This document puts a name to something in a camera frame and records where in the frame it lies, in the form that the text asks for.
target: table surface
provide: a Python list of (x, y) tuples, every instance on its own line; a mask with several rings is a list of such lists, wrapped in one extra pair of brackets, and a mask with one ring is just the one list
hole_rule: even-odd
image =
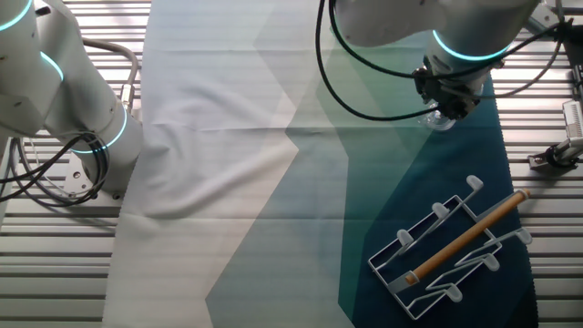
[[(119, 43), (141, 60), (150, 1), (64, 2), (77, 16), (83, 36)], [(563, 3), (576, 24), (583, 24), (583, 2)], [(518, 38), (526, 37), (525, 32)], [(492, 73), (496, 92), (526, 83), (544, 67), (553, 48), (550, 42), (536, 42), (510, 56), (505, 68)], [(118, 92), (129, 62), (105, 51), (87, 52)], [(534, 238), (528, 251), (544, 328), (583, 327), (583, 168), (542, 178), (526, 160), (566, 138), (561, 105), (570, 100), (568, 72), (563, 52), (541, 83), (497, 101), (514, 186), (533, 192), (520, 213)], [(134, 108), (140, 108), (139, 76), (136, 94)], [(41, 158), (61, 147), (54, 139), (36, 144)], [(32, 160), (32, 149), (26, 150)], [(68, 156), (48, 171), (51, 179), (64, 182)], [(0, 328), (100, 327), (118, 211), (91, 208), (79, 214), (46, 210), (24, 197), (11, 200), (0, 230)]]

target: black cable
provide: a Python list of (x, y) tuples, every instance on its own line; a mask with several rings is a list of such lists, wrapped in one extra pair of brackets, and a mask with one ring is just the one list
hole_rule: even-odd
[(24, 193), (26, 190), (28, 190), (30, 187), (32, 187), (36, 181), (39, 181), (41, 179), (41, 177), (43, 176), (43, 174), (45, 174), (48, 169), (50, 169), (50, 167), (56, 163), (56, 161), (58, 159), (60, 159), (69, 149), (71, 149), (73, 146), (75, 146), (75, 144), (81, 139), (81, 137), (76, 137), (71, 139), (71, 141), (69, 141), (64, 147), (63, 149), (61, 149), (59, 152), (57, 152), (57, 154), (51, 158), (47, 163), (45, 163), (45, 165), (39, 167), (41, 168), (41, 170), (35, 175), (29, 175), (32, 176), (32, 179), (30, 180), (30, 182), (28, 182), (26, 185), (22, 186), (20, 190), (17, 190), (13, 193), (11, 193), (10, 195), (4, 196), (4, 197), (0, 197), (0, 202), (4, 202), (7, 200), (11, 200), (15, 197), (18, 197), (20, 194)]
[(561, 49), (561, 46), (563, 45), (564, 39), (565, 39), (564, 34), (561, 34), (558, 37), (557, 45), (555, 46), (555, 50), (553, 51), (553, 55), (550, 58), (550, 60), (548, 60), (547, 64), (545, 65), (545, 68), (543, 68), (535, 78), (533, 78), (530, 82), (526, 83), (522, 87), (517, 87), (516, 89), (514, 89), (512, 91), (509, 91), (509, 92), (506, 92), (503, 94), (497, 94), (497, 95), (470, 95), (470, 94), (467, 94), (465, 92), (454, 90), (454, 89), (452, 89), (450, 87), (446, 87), (446, 86), (442, 86), (442, 89), (445, 92), (448, 92), (452, 95), (455, 95), (458, 97), (464, 97), (464, 98), (468, 98), (468, 99), (499, 99), (499, 98), (504, 98), (504, 97), (512, 97), (512, 96), (516, 95), (517, 93), (522, 92), (522, 91), (532, 87), (536, 83), (538, 83), (540, 81), (540, 79), (550, 70), (550, 68), (553, 66), (553, 64), (557, 60), (557, 56), (558, 56), (558, 53)]
[[(15, 181), (20, 186), (20, 190), (17, 190), (16, 192), (13, 192), (10, 195), (7, 195), (5, 197), (0, 197), (0, 202), (11, 200), (11, 199), (18, 197), (19, 195), (21, 195), (22, 193), (25, 193), (25, 192), (28, 194), (27, 190), (29, 188), (31, 188), (34, 184), (36, 184), (43, 177), (43, 174), (45, 174), (61, 157), (63, 157), (63, 155), (67, 151), (72, 149), (78, 143), (78, 141), (83, 140), (83, 139), (87, 139), (87, 135), (80, 135), (80, 136), (77, 136), (75, 138), (72, 138), (69, 142), (66, 143), (66, 145), (61, 150), (59, 150), (57, 152), (57, 154), (53, 158), (51, 158), (49, 161), (47, 161), (42, 166), (38, 167), (38, 169), (40, 169), (40, 170), (36, 173), (36, 175), (34, 175), (35, 173), (33, 173), (36, 171), (36, 169), (34, 169), (34, 170), (31, 170), (22, 176), (18, 176), (18, 177), (25, 176), (27, 178), (31, 177), (31, 180), (26, 185), (23, 185), (21, 182), (21, 180), (24, 178), (19, 179), (18, 177), (16, 177)], [(11, 141), (11, 148), (10, 148), (10, 151), (11, 151), (10, 156), (11, 157), (13, 156), (12, 154), (14, 153), (17, 142), (20, 142), (20, 140), (18, 138), (14, 138)], [(90, 146), (92, 148), (95, 147), (95, 145), (93, 143), (90, 144)], [(11, 162), (9, 164), (11, 165), (11, 170), (13, 171), (13, 173), (15, 173), (16, 169), (15, 169), (14, 161), (11, 160)]]
[(363, 113), (355, 110), (354, 108), (351, 108), (348, 104), (346, 104), (340, 98), (340, 96), (338, 96), (336, 91), (334, 91), (334, 88), (332, 87), (332, 84), (330, 83), (330, 80), (328, 79), (328, 76), (326, 75), (326, 71), (324, 69), (324, 63), (322, 60), (322, 46), (320, 45), (320, 38), (321, 38), (321, 34), (322, 34), (322, 17), (323, 17), (324, 7), (325, 7), (325, 0), (322, 0), (320, 2), (320, 7), (318, 9), (318, 20), (316, 23), (316, 59), (318, 60), (318, 68), (320, 69), (320, 74), (322, 75), (322, 81), (324, 82), (324, 85), (326, 86), (326, 88), (328, 88), (328, 91), (330, 92), (332, 97), (344, 109), (346, 109), (349, 113), (351, 113), (359, 118), (364, 118), (364, 119), (368, 119), (371, 121), (384, 121), (384, 122), (402, 120), (402, 119), (407, 119), (407, 118), (415, 118), (415, 117), (439, 110), (439, 107), (437, 107), (437, 108), (429, 108), (429, 109), (421, 110), (421, 111), (418, 111), (418, 112), (415, 112), (412, 114), (406, 114), (406, 115), (401, 115), (401, 116), (396, 116), (396, 117), (374, 117), (374, 116), (363, 114)]
[[(326, 0), (320, 0), (320, 6), (324, 6), (324, 3), (326, 2)], [(368, 61), (367, 59), (365, 59), (364, 57), (358, 55), (356, 52), (354, 52), (354, 50), (352, 50), (350, 48), (350, 46), (348, 46), (348, 44), (343, 40), (342, 35), (338, 29), (338, 26), (336, 25), (336, 19), (335, 19), (335, 7), (336, 4), (336, 0), (329, 0), (329, 15), (330, 15), (330, 24), (332, 26), (332, 31), (334, 33), (334, 36), (336, 37), (336, 39), (338, 40), (338, 43), (340, 43), (340, 45), (342, 46), (342, 48), (344, 48), (344, 50), (350, 54), (354, 59), (358, 60), (359, 62), (365, 64), (366, 66), (394, 76), (394, 77), (403, 77), (403, 78), (419, 78), (414, 76), (413, 74), (407, 74), (407, 73), (402, 73), (402, 72), (397, 72), (397, 71), (393, 71), (391, 69), (387, 69), (384, 67), (379, 67), (378, 65)], [(322, 17), (323, 17), (323, 10), (321, 12), (318, 13), (318, 20), (320, 22), (320, 25), (322, 24)], [(543, 37), (543, 36), (547, 36), (549, 33), (553, 32), (554, 30), (556, 30), (559, 26), (564, 25), (564, 22), (560, 22), (557, 23), (555, 25), (552, 25), (550, 28), (548, 28), (547, 30), (545, 30), (544, 32), (541, 32), (535, 36), (531, 36), (530, 38), (528, 38), (527, 40), (523, 41), (520, 45), (515, 46), (514, 48), (512, 48), (511, 50), (506, 51), (503, 54), (500, 54), (498, 56), (493, 57), (492, 59), (489, 59), (487, 61), (485, 61), (484, 63), (482, 63), (481, 65), (477, 66), (477, 67), (473, 67), (470, 69), (467, 69), (465, 71), (461, 71), (461, 72), (456, 72), (456, 73), (451, 73), (451, 74), (443, 74), (443, 75), (435, 75), (435, 76), (427, 76), (427, 77), (423, 77), (426, 80), (436, 80), (436, 79), (444, 79), (444, 78), (456, 78), (456, 77), (463, 77), (469, 74), (473, 74), (481, 69), (490, 67), (491, 65), (493, 65), (494, 63), (497, 63), (498, 61), (500, 61), (501, 59), (504, 59), (507, 56), (513, 55), (515, 54), (518, 50), (522, 49), (525, 46), (528, 46), (529, 44), (537, 41), (539, 38)]]
[[(93, 135), (89, 135), (89, 134), (85, 135), (84, 141), (93, 150), (93, 155), (95, 157), (96, 164), (97, 164), (97, 175), (96, 175), (97, 185), (94, 186), (94, 188), (92, 190), (87, 192), (83, 197), (81, 197), (79, 199), (71, 200), (67, 196), (63, 197), (61, 195), (54, 193), (52, 190), (50, 190), (45, 185), (43, 185), (40, 180), (38, 180), (36, 182), (37, 187), (40, 188), (50, 199), (56, 201), (56, 203), (45, 202), (45, 201), (39, 199), (37, 197), (37, 195), (33, 195), (30, 192), (28, 192), (28, 190), (25, 190), (26, 196), (28, 196), (31, 200), (38, 203), (39, 205), (42, 205), (45, 207), (51, 207), (51, 208), (70, 207), (70, 206), (79, 205), (79, 204), (85, 203), (89, 200), (92, 200), (95, 197), (95, 195), (97, 195), (99, 193), (99, 191), (101, 190), (101, 187), (103, 186), (103, 183), (104, 183), (103, 178), (105, 178), (105, 175), (107, 174), (107, 171), (108, 171), (108, 162), (109, 162), (108, 150), (107, 150), (107, 148), (103, 149), (102, 148), (103, 146), (99, 142), (97, 142), (98, 139)], [(18, 148), (18, 153), (20, 155), (20, 158), (25, 159), (25, 153), (24, 153), (24, 150), (22, 148), (22, 143), (19, 140), (16, 142), (16, 146)], [(25, 168), (25, 171), (26, 172), (30, 171), (30, 166), (28, 165), (27, 161), (23, 160), (22, 162), (23, 162), (23, 166)], [(20, 180), (17, 180), (16, 183), (18, 183), (18, 185), (20, 186), (21, 189), (24, 187)]]

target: white cloth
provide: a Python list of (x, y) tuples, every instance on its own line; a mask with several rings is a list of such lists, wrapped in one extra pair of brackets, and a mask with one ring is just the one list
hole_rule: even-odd
[[(270, 33), (266, 20), (281, 3), (153, 2), (142, 69), (145, 145), (120, 215), (104, 327), (213, 326), (205, 298), (298, 152), (285, 134), (297, 106), (253, 46)], [(316, 73), (316, 9), (309, 0), (279, 8), (303, 38), (271, 31), (272, 48), (303, 63), (289, 75), (300, 94)], [(323, 113), (312, 123), (330, 126)], [(336, 322), (352, 326), (334, 306)], [(307, 320), (281, 326), (312, 326)]]

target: metal rack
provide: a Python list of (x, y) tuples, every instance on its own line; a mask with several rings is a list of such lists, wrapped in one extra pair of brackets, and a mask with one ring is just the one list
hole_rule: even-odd
[[(421, 277), (418, 277), (413, 271), (408, 271), (395, 278), (396, 268), (392, 268), (392, 270), (390, 269), (392, 264), (394, 265), (399, 258), (406, 257), (406, 253), (413, 247), (417, 249), (422, 247), (424, 244), (422, 239), (424, 237), (439, 229), (439, 227), (441, 227), (448, 219), (451, 219), (456, 214), (460, 215), (461, 213), (463, 217), (469, 219), (475, 225), (479, 223), (486, 224), (490, 214), (503, 206), (506, 201), (514, 198), (515, 195), (523, 194), (524, 196), (522, 196), (521, 201), (527, 200), (529, 197), (528, 192), (518, 190), (499, 201), (489, 210), (486, 210), (479, 215), (475, 215), (467, 206), (467, 202), (482, 189), (484, 182), (476, 176), (469, 176), (466, 181), (472, 188), (472, 193), (464, 199), (454, 195), (443, 204), (435, 203), (432, 206), (433, 211), (429, 213), (429, 215), (417, 222), (409, 230), (399, 230), (397, 232), (397, 239), (382, 248), (368, 260), (368, 265), (371, 267), (374, 274), (381, 280), (384, 287), (386, 287), (399, 305), (401, 305), (403, 310), (405, 310), (413, 320), (421, 318), (445, 297), (449, 298), (452, 302), (461, 302), (464, 299), (464, 295), (459, 289), (459, 284), (474, 271), (479, 270), (480, 267), (482, 267), (481, 270), (487, 268), (492, 272), (497, 271), (500, 268), (500, 263), (496, 259), (496, 254), (498, 251), (502, 250), (502, 241), (518, 237), (526, 245), (532, 242), (532, 236), (530, 236), (530, 233), (525, 228), (510, 231), (500, 237), (495, 236), (488, 228), (485, 228), (483, 231), (476, 230), (476, 236), (482, 234), (486, 237), (486, 242), (483, 246), (478, 246), (461, 258), (459, 258), (460, 255), (458, 255), (457, 257), (459, 260), (453, 265), (453, 267), (445, 268), (445, 271), (441, 270), (441, 275), (426, 285), (421, 291), (417, 289), (418, 291), (414, 299), (404, 302), (399, 294), (410, 287), (413, 287), (417, 283), (420, 283)], [(465, 236), (460, 236), (458, 239), (466, 240), (467, 242), (471, 241), (469, 237), (466, 238)], [(461, 251), (456, 247), (452, 247), (452, 249), (455, 249), (455, 251)], [(447, 259), (438, 256), (439, 255), (435, 255), (435, 258), (440, 259), (440, 262), (447, 261)], [(387, 271), (392, 271), (393, 280), (387, 280), (387, 277), (385, 277), (384, 274)], [(419, 306), (418, 303), (422, 301), (429, 301), (429, 305)]]
[[(67, 0), (84, 36), (119, 42), (141, 59), (150, 1)], [(583, 24), (583, 3), (563, 0)], [(519, 39), (525, 39), (523, 33)], [(526, 83), (550, 58), (553, 45), (536, 42), (493, 72), (496, 92)], [(88, 49), (101, 74), (117, 91), (129, 63), (122, 56)], [(543, 178), (528, 168), (527, 155), (566, 138), (562, 104), (570, 100), (567, 57), (561, 54), (541, 83), (516, 97), (499, 99), (506, 150), (515, 188), (533, 195), (520, 207), (533, 236), (528, 246), (543, 328), (583, 327), (583, 169)], [(135, 108), (140, 107), (139, 77)], [(39, 140), (41, 157), (60, 149)], [(68, 158), (49, 170), (64, 181)], [(8, 203), (0, 230), (0, 328), (98, 328), (116, 224), (116, 207), (49, 211), (21, 198)]]

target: metal bracket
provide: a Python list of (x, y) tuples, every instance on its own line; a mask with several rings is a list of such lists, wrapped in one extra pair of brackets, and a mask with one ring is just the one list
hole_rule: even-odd
[[(66, 170), (65, 190), (71, 192), (82, 192), (91, 188), (93, 182), (87, 177), (83, 170), (83, 162), (74, 153), (71, 153), (71, 159)], [(83, 206), (98, 207), (121, 207), (123, 194), (110, 194), (101, 190), (97, 198), (83, 204)]]
[[(539, 4), (528, 19), (525, 28), (528, 32), (537, 35), (558, 23), (558, 16), (546, 4)], [(552, 40), (553, 36), (543, 36), (541, 40)]]

